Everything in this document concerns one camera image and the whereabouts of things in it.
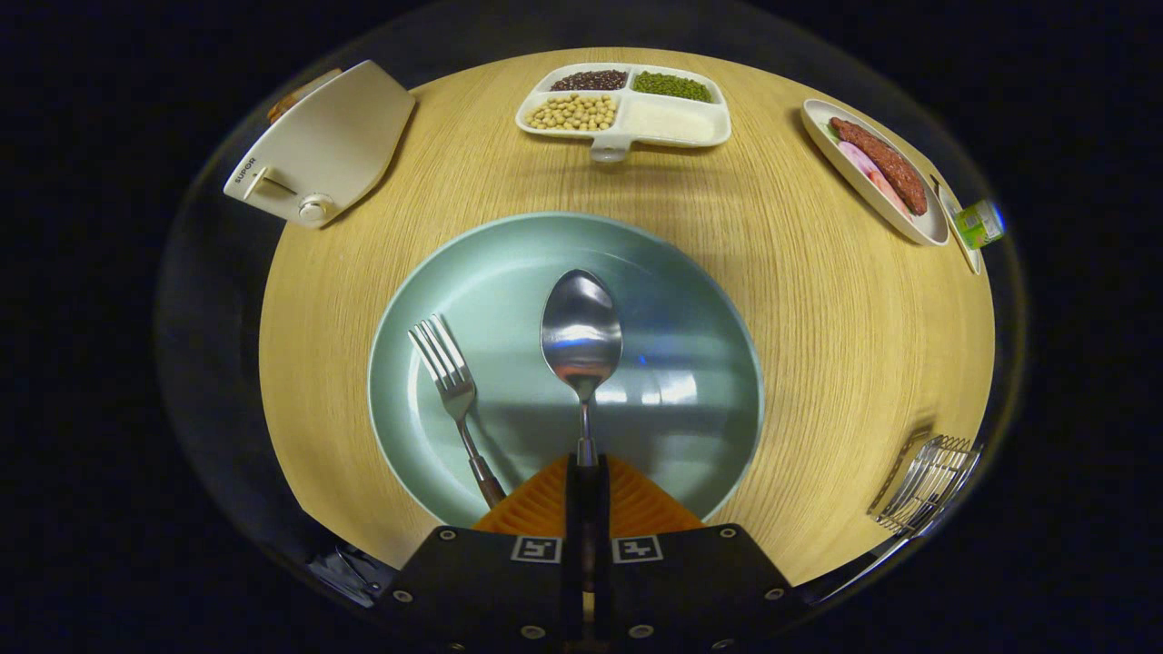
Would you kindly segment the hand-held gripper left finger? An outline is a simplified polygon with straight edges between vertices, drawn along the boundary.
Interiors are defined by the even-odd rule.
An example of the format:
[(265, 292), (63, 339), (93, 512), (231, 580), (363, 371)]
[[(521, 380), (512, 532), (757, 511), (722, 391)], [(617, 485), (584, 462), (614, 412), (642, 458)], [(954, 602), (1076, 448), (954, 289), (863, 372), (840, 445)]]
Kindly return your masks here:
[(377, 606), (422, 653), (565, 653), (586, 637), (587, 471), (536, 472), (477, 525), (431, 531)]

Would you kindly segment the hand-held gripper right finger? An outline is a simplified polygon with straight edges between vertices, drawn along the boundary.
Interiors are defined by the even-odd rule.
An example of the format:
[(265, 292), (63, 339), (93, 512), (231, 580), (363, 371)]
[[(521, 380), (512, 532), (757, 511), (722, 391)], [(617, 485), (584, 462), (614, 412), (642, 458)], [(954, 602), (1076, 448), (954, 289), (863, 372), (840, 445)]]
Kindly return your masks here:
[(742, 526), (698, 521), (605, 455), (588, 468), (588, 596), (607, 653), (740, 653), (795, 621), (792, 585)]

